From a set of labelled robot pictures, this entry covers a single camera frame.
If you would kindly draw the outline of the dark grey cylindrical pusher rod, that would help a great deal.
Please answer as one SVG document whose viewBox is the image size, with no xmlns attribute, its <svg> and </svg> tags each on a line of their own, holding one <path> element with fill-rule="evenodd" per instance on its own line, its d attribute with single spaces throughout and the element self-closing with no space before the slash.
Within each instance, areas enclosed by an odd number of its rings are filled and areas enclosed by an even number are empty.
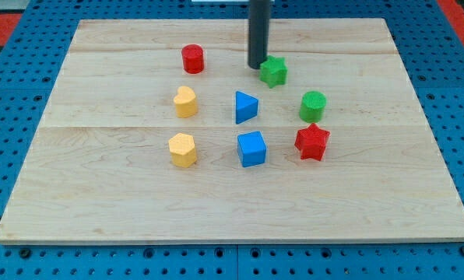
<svg viewBox="0 0 464 280">
<path fill-rule="evenodd" d="M 268 52 L 271 0 L 250 0 L 248 7 L 248 66 L 260 69 Z"/>
</svg>

